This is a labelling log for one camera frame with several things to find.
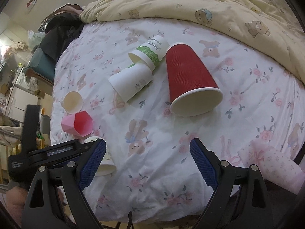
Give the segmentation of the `yellow cartoon paper cup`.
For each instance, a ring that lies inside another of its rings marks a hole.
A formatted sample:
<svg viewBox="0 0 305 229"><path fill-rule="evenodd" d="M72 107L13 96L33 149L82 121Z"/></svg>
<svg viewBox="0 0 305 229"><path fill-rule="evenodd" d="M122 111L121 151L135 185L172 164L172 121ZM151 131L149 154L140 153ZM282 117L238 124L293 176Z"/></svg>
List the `yellow cartoon paper cup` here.
<svg viewBox="0 0 305 229"><path fill-rule="evenodd" d="M114 164L109 148L106 147L105 155L95 173L95 177L106 176L116 171L116 165Z"/></svg>

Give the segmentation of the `pink red faceted cup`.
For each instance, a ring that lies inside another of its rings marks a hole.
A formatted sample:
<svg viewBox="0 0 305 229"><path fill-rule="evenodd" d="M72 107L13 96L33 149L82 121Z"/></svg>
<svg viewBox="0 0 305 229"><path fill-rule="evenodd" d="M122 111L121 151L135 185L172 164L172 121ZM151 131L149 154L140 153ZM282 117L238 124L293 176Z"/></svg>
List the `pink red faceted cup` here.
<svg viewBox="0 0 305 229"><path fill-rule="evenodd" d="M67 115L60 124L64 132L79 138L91 134L94 127L94 121L87 111Z"/></svg>

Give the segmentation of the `small pink patterned cup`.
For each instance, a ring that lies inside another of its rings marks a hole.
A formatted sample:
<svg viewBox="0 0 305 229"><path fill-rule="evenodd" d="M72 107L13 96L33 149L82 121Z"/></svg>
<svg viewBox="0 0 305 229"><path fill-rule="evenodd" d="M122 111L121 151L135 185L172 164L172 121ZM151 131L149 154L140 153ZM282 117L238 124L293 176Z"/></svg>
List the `small pink patterned cup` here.
<svg viewBox="0 0 305 229"><path fill-rule="evenodd" d="M83 108L83 98L79 92L71 91L66 94L61 105L69 114L78 113Z"/></svg>

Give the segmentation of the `plain white paper cup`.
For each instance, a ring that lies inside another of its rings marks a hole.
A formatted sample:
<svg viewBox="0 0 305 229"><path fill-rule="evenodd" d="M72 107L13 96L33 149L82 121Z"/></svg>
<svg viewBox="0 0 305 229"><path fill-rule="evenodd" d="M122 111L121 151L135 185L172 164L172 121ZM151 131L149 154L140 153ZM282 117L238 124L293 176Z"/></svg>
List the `plain white paper cup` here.
<svg viewBox="0 0 305 229"><path fill-rule="evenodd" d="M128 68L109 77L110 84L124 102L129 101L152 80L152 71L143 61L133 63Z"/></svg>

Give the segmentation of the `red ripple paper cup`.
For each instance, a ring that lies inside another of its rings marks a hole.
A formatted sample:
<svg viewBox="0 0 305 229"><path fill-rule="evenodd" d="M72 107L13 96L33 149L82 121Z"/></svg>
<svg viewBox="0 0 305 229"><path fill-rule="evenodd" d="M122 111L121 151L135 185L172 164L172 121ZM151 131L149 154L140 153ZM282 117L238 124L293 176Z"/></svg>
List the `red ripple paper cup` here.
<svg viewBox="0 0 305 229"><path fill-rule="evenodd" d="M191 117L207 113L223 100L212 75L187 44L178 43L166 53L171 113Z"/></svg>

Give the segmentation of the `green white paper cup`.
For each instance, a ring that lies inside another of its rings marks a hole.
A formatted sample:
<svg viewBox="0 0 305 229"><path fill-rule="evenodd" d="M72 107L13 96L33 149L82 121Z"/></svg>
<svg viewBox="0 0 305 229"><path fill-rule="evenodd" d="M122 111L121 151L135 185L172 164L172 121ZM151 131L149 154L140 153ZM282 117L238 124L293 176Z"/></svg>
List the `green white paper cup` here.
<svg viewBox="0 0 305 229"><path fill-rule="evenodd" d="M148 39L128 55L133 63L143 61L151 71L154 71L166 55L168 48L169 43L163 37L157 35Z"/></svg>

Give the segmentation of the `pink bow pillow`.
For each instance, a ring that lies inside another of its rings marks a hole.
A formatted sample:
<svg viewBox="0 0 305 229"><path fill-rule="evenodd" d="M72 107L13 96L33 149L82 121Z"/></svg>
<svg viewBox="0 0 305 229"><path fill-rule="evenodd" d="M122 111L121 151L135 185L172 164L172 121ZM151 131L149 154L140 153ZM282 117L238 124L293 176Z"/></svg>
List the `pink bow pillow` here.
<svg viewBox="0 0 305 229"><path fill-rule="evenodd" d="M304 171L293 160L260 139L238 151L245 167L258 166L262 177L274 184L298 194L304 183Z"/></svg>

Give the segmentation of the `grey waste bin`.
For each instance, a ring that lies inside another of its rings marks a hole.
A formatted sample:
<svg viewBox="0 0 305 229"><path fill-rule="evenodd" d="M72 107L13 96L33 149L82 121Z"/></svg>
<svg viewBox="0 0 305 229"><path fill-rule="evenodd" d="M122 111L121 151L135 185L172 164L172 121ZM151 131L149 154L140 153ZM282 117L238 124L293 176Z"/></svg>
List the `grey waste bin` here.
<svg viewBox="0 0 305 229"><path fill-rule="evenodd" d="M48 115L40 116L40 132L49 135L51 131L51 118Z"/></svg>

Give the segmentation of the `white washing machine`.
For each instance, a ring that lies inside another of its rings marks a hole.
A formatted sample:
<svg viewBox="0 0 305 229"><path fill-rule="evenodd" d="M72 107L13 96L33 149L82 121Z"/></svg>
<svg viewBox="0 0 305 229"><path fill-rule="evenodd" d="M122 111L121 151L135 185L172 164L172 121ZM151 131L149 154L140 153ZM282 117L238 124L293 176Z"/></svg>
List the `white washing machine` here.
<svg viewBox="0 0 305 229"><path fill-rule="evenodd" d="M24 73L24 66L21 68L20 70L20 73L18 74L17 78L16 78L16 81L14 83L14 86L19 88L19 89L22 89L28 93L31 93L31 90L30 90L30 80L31 78L30 77L27 77Z"/></svg>

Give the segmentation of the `white floral bed sheet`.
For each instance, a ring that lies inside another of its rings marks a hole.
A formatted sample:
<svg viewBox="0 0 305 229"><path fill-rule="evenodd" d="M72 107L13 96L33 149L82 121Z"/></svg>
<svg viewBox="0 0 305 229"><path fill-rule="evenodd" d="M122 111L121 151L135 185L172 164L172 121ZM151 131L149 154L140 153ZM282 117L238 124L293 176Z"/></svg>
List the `white floral bed sheet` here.
<svg viewBox="0 0 305 229"><path fill-rule="evenodd" d="M170 112L166 63L129 102L115 93L109 77L131 64L129 52L159 35L188 44L223 92L211 112L178 117ZM304 143L304 85L272 58L195 23L134 19L86 24L55 69L51 142L73 139L61 121L64 97L81 94L117 170L95 177L84 195L101 221L173 221L200 214L213 190L189 152L193 138L219 158L242 166L239 151L260 139L277 150L270 174L286 181Z"/></svg>

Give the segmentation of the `black clothes pile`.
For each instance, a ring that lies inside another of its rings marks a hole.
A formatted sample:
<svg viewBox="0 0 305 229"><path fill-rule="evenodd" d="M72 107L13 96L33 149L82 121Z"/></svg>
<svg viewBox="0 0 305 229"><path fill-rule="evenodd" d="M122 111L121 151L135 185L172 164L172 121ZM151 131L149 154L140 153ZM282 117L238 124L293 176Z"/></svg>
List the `black clothes pile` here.
<svg viewBox="0 0 305 229"><path fill-rule="evenodd" d="M69 44L78 38L84 23L79 19L83 8L78 4L66 4L48 15L41 23L45 36L39 48L57 62Z"/></svg>

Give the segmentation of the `cream bear print duvet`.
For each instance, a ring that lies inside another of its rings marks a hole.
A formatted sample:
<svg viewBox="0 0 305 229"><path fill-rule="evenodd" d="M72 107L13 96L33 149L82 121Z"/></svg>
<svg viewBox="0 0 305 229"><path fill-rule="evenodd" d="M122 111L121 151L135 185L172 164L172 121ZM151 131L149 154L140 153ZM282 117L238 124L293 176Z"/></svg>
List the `cream bear print duvet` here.
<svg viewBox="0 0 305 229"><path fill-rule="evenodd" d="M191 21L265 53L304 80L304 31L286 0L99 0L84 23L138 18Z"/></svg>

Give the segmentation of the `teal bed frame corner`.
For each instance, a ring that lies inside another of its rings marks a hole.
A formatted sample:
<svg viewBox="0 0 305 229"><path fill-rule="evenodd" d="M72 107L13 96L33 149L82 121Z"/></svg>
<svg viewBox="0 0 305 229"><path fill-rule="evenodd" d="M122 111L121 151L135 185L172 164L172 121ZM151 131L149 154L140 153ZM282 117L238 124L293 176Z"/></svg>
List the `teal bed frame corner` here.
<svg viewBox="0 0 305 229"><path fill-rule="evenodd" d="M41 48L37 48L23 72L28 77L41 77L53 83L55 67L56 61L46 55Z"/></svg>

